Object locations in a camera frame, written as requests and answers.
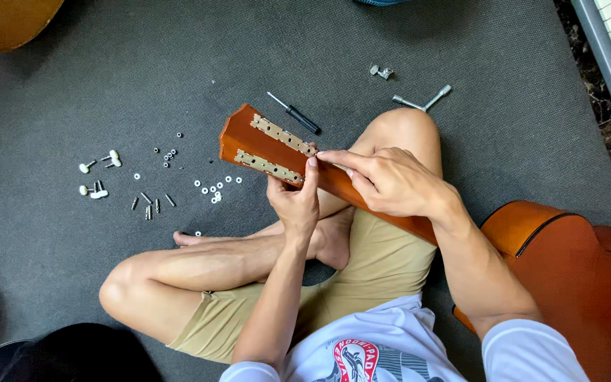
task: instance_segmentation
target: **floor mat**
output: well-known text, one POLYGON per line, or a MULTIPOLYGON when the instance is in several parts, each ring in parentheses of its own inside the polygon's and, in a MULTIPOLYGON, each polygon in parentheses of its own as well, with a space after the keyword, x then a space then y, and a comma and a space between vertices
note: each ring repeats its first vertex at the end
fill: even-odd
MULTIPOLYGON (((425 103, 447 83, 454 90, 430 114, 445 178, 476 222, 525 198, 611 225, 610 163, 550 0, 66 1, 37 39, 0 54, 0 340, 116 325, 98 289, 121 260, 173 248, 177 229, 246 235, 275 221, 264 177, 214 159, 242 103, 315 139, 272 91, 320 125, 320 147, 345 148, 397 106, 392 95, 425 103), (373 64, 395 77, 370 76, 373 64), (170 168, 154 147, 178 150, 170 168), (79 172, 110 149, 122 167, 79 172), (244 181, 221 203, 193 185, 226 175, 244 181), (77 191, 99 179, 109 197, 77 191), (162 201, 153 220, 142 197, 131 211, 140 192, 162 201)), ((306 282, 328 274, 309 266, 306 282)), ((482 379, 479 343, 433 278, 435 330, 464 376, 482 379)), ((225 369, 140 338, 167 381, 212 381, 225 369)))

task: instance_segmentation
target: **black screwdriver handle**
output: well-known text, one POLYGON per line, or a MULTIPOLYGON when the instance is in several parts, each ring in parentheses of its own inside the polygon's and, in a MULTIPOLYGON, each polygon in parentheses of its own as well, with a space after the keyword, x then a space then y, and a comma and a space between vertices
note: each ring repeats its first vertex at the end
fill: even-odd
POLYGON ((310 130, 311 133, 320 134, 320 128, 316 124, 314 124, 311 120, 309 120, 306 116, 304 116, 298 110, 296 110, 296 108, 294 108, 293 106, 290 105, 286 109, 286 112, 290 116, 294 117, 297 121, 299 121, 301 125, 305 126, 305 128, 310 130))

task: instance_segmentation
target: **khaki shorts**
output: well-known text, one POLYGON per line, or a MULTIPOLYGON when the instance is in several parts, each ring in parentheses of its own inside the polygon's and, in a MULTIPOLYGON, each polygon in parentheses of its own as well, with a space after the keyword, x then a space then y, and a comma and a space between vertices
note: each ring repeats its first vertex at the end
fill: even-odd
MULTIPOLYGON (((435 246, 358 209, 350 230, 350 263, 329 280, 301 289, 292 346, 351 313, 417 294, 426 282, 435 246)), ((199 308, 169 347, 230 363, 237 337, 263 284, 204 292, 199 308)))

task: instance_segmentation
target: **graphic t-shirt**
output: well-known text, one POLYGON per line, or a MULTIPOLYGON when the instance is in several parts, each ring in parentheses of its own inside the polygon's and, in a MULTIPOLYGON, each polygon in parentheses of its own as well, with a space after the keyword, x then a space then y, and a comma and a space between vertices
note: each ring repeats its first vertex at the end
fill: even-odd
MULTIPOLYGON (((432 332, 435 315, 421 295, 342 317, 286 355, 282 375, 259 362, 230 366, 221 382, 465 381, 432 332)), ((494 326, 482 346, 488 381, 588 381, 565 338, 539 322, 494 326)))

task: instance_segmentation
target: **person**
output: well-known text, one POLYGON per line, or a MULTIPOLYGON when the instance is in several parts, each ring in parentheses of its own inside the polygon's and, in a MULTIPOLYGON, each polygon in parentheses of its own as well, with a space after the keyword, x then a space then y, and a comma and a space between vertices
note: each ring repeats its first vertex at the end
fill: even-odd
MULTIPOLYGON (((347 167, 371 210, 430 219, 454 301, 483 341, 489 379, 587 380, 442 180, 427 114, 386 112, 348 151, 317 158, 347 167)), ((462 380, 421 307, 435 247, 318 190, 317 159, 305 179, 294 192, 268 178, 280 220, 255 235, 176 232, 180 249, 124 260, 100 290, 103 307, 174 349, 231 363, 222 381, 462 380), (312 257, 338 271, 301 287, 312 257)))

